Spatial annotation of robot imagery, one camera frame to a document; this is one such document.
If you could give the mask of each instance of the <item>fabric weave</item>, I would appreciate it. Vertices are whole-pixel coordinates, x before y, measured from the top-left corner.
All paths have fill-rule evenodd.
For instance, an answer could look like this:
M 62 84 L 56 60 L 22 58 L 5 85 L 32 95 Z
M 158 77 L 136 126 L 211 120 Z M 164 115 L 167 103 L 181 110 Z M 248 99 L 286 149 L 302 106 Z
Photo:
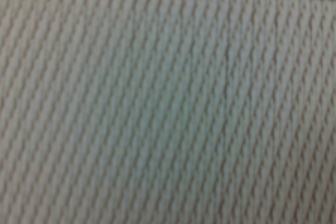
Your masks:
M 336 223 L 336 3 L 0 0 L 0 223 Z

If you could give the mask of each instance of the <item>ribbed texture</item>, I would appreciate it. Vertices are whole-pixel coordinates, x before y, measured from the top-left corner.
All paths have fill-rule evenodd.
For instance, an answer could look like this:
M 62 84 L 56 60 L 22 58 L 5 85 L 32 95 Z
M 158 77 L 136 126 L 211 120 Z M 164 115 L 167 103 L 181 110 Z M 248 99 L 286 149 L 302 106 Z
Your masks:
M 336 3 L 0 0 L 0 223 L 336 223 Z

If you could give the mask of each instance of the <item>textured fabric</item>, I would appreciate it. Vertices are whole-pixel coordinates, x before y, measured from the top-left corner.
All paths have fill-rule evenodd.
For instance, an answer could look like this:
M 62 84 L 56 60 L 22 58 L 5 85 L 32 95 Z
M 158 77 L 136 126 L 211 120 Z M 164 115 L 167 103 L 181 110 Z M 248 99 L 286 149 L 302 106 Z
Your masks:
M 336 3 L 0 0 L 0 223 L 336 223 Z

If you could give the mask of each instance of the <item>textile surface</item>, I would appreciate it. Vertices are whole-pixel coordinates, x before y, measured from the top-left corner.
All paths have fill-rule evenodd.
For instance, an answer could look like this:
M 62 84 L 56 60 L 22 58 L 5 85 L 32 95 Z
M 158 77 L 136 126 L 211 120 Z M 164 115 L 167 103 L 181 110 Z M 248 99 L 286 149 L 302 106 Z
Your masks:
M 336 2 L 0 0 L 0 223 L 336 223 Z

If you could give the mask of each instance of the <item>seersucker fabric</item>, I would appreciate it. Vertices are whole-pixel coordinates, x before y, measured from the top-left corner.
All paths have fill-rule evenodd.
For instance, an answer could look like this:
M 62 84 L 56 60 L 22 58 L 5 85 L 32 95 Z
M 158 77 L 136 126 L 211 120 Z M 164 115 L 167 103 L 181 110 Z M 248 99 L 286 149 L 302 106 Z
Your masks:
M 0 223 L 336 223 L 336 2 L 0 0 Z

